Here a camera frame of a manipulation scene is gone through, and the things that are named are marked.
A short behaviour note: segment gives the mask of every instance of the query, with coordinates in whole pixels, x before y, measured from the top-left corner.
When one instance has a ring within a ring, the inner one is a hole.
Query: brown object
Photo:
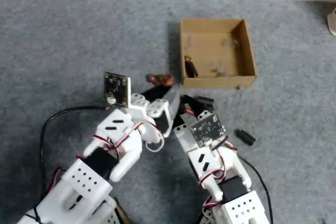
[[[250,87],[257,76],[244,19],[181,20],[181,68],[186,88]],[[185,56],[198,78],[189,78]]]
[[[197,70],[195,65],[191,61],[191,57],[186,55],[184,56],[184,64],[185,64],[185,72],[189,78],[196,78],[198,77]]]
[[[167,87],[171,87],[175,84],[175,78],[172,74],[147,74],[146,80],[147,82],[151,82],[155,86],[164,85]]]
[[[128,218],[127,214],[125,213],[124,209],[122,209],[122,207],[120,206],[120,203],[118,201],[117,198],[115,198],[115,201],[117,202],[117,210],[118,210],[118,213],[119,213],[119,216],[122,220],[122,223],[124,224],[132,224],[130,218]]]

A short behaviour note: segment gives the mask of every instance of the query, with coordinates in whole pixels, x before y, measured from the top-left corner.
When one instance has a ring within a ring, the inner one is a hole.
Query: black cable
[[[270,219],[270,224],[274,224],[273,223],[273,210],[272,210],[272,204],[271,204],[271,197],[269,196],[269,192],[268,192],[268,189],[266,187],[266,184],[264,182],[264,180],[262,179],[260,173],[258,172],[258,170],[249,162],[247,161],[246,159],[244,159],[242,156],[240,156],[238,153],[237,153],[237,156],[242,160],[244,161],[245,164],[247,164],[249,167],[252,168],[252,170],[257,174],[258,178],[260,179],[260,182],[266,192],[266,197],[267,197],[267,201],[268,201],[268,209],[269,209],[269,219]]]
[[[106,107],[103,106],[77,106],[73,108],[67,108],[65,110],[61,110],[56,114],[52,115],[48,118],[48,120],[43,124],[41,135],[40,135],[40,145],[39,145],[39,166],[41,171],[42,177],[42,189],[41,189],[41,197],[40,202],[43,200],[45,193],[46,193],[46,185],[47,185],[47,174],[46,174],[46,166],[44,162],[44,139],[46,136],[47,126],[48,124],[55,118],[59,117],[60,115],[66,114],[68,112],[77,111],[77,110],[106,110]]]
[[[34,213],[35,213],[35,217],[32,216],[32,215],[29,215],[29,214],[25,214],[25,216],[28,216],[28,217],[32,218],[32,219],[35,220],[38,224],[44,224],[44,223],[41,221],[41,218],[40,218],[40,216],[39,216],[38,213],[37,213],[36,206],[33,207],[33,210],[34,210]]]

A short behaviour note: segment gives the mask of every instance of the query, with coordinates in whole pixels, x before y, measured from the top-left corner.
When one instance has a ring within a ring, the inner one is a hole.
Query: gray carpet
[[[335,4],[277,0],[0,0],[1,223],[38,200],[40,128],[53,113],[102,104],[102,73],[179,73],[179,21],[246,18],[259,77],[247,90],[186,90],[213,97],[240,153],[263,175],[277,224],[336,219],[336,38],[326,25]],[[104,112],[55,120],[46,139],[48,179],[82,152]],[[248,147],[237,127],[257,138]],[[248,169],[267,209],[265,192]],[[145,150],[114,184],[134,223],[194,223],[201,191],[174,137]]]

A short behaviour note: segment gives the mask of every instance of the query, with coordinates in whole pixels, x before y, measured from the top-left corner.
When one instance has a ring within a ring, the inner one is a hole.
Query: circuit chip
[[[213,140],[225,134],[218,115],[212,113],[190,126],[199,147],[209,145]]]
[[[104,73],[104,97],[128,107],[131,103],[131,78],[116,73]]]

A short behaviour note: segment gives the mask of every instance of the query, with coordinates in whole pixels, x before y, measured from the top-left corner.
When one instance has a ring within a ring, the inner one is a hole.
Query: brown box
[[[197,78],[187,76],[185,56],[191,57]],[[181,66],[185,88],[250,87],[257,69],[246,21],[181,20]]]

